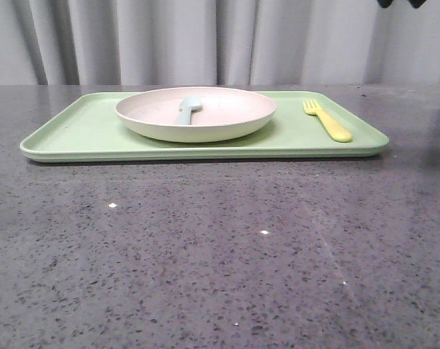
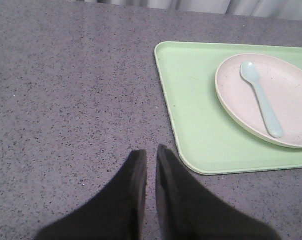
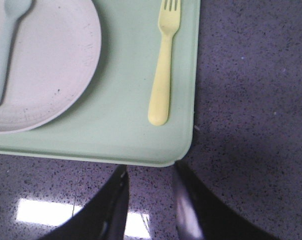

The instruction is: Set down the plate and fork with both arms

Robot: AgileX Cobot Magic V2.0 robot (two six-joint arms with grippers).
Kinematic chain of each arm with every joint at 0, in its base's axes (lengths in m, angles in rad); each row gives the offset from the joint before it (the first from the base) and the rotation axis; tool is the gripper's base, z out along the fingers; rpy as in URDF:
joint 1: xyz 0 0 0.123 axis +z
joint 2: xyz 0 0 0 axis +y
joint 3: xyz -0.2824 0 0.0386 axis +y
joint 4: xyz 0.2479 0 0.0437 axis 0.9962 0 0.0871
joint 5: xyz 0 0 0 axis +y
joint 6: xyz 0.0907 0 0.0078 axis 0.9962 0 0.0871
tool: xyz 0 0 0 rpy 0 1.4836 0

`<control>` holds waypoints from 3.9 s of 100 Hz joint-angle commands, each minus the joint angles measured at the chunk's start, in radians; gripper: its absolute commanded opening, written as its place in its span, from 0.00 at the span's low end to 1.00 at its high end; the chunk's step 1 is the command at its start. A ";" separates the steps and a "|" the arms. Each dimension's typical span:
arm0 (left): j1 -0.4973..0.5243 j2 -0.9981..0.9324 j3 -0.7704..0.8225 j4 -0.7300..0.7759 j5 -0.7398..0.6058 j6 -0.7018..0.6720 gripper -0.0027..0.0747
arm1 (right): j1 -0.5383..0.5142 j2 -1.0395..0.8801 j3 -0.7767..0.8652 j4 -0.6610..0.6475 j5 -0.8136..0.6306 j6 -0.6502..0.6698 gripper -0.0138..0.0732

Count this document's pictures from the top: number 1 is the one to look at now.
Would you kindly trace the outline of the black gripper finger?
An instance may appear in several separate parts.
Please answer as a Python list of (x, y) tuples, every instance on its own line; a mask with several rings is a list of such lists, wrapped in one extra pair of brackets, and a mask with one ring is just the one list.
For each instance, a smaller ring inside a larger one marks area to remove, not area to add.
[(409, 4), (414, 8), (420, 8), (427, 0), (408, 0)]
[(381, 8), (389, 8), (389, 6), (392, 5), (393, 0), (377, 0), (377, 3)]

